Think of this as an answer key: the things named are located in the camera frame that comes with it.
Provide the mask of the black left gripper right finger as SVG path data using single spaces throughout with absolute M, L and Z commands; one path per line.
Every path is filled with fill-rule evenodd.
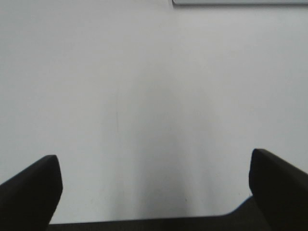
M 308 229 L 308 175 L 266 149 L 254 149 L 249 188 L 273 231 Z

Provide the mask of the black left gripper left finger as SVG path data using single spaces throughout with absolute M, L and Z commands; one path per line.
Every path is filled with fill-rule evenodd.
M 56 155 L 47 155 L 0 186 L 2 231 L 46 230 L 63 191 Z

